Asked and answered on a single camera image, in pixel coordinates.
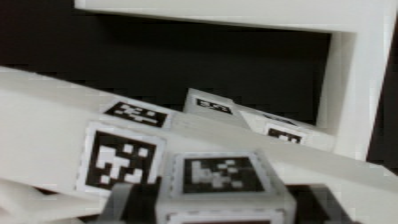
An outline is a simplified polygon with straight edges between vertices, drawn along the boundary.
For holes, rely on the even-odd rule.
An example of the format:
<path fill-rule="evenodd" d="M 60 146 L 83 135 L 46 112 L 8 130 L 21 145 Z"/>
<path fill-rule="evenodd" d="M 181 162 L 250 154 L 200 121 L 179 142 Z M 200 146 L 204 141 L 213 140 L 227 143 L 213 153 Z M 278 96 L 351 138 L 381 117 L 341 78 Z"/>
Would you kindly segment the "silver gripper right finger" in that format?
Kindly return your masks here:
<path fill-rule="evenodd" d="M 323 184 L 287 185 L 296 200 L 294 224 L 362 224 L 353 221 Z"/>

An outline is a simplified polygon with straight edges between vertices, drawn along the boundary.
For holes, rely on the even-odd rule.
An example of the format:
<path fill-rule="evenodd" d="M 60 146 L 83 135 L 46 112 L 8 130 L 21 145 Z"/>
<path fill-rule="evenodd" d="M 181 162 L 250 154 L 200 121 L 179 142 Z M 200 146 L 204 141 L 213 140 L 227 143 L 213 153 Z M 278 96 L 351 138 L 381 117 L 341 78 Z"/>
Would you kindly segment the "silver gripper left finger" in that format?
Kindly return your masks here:
<path fill-rule="evenodd" d="M 156 224 L 158 188 L 158 183 L 120 183 L 113 186 L 99 214 L 99 224 Z"/>

